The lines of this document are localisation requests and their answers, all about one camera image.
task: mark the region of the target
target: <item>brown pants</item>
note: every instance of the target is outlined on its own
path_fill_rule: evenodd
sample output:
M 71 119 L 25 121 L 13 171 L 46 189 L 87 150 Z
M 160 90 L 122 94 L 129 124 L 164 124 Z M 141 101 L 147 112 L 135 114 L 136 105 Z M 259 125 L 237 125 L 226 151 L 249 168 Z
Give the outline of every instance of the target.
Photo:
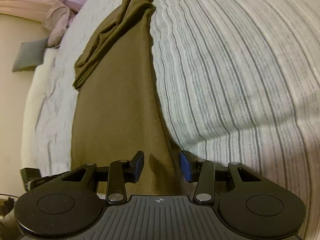
M 151 0 L 123 0 L 97 28 L 75 66 L 74 86 L 81 89 L 72 168 L 86 162 L 108 166 L 141 150 L 145 166 L 137 184 L 126 184 L 128 195 L 179 194 L 173 165 L 179 149 L 170 142 L 155 90 L 149 35 L 153 11 Z

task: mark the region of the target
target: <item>ribbed gray plate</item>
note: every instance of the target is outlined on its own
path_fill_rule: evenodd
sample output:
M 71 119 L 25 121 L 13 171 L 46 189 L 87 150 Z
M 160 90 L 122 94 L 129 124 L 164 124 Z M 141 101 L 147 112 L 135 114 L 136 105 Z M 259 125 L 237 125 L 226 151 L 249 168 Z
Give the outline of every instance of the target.
M 32 238 L 24 236 L 22 240 Z M 132 196 L 107 208 L 101 219 L 70 240 L 245 240 L 226 228 L 210 207 L 187 196 Z M 291 236 L 287 240 L 298 240 Z

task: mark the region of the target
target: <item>beige floor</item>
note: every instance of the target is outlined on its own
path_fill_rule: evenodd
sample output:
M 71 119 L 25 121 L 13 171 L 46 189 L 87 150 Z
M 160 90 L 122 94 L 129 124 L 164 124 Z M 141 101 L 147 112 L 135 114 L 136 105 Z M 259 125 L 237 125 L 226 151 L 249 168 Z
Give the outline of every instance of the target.
M 0 15 L 0 194 L 24 193 L 20 178 L 21 132 L 26 96 L 33 72 L 11 72 L 20 45 L 44 38 L 41 24 Z

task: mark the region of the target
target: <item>bed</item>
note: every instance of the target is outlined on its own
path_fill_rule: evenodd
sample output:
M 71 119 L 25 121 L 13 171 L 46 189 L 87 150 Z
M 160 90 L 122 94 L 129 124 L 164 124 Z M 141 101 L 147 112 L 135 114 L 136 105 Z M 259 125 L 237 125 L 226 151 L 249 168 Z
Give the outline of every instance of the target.
M 74 64 L 121 0 L 88 0 L 48 73 L 34 166 L 70 169 Z M 237 161 L 298 195 L 299 235 L 320 237 L 320 0 L 154 0 L 153 65 L 174 141 L 220 165 Z

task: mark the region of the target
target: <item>gray cushion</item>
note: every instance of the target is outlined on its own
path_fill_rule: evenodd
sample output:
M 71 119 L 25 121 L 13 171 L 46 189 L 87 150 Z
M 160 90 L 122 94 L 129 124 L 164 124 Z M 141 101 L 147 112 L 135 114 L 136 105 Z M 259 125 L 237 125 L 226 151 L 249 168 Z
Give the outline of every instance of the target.
M 43 63 L 43 56 L 47 48 L 48 38 L 23 42 L 14 62 L 12 71 L 38 66 Z

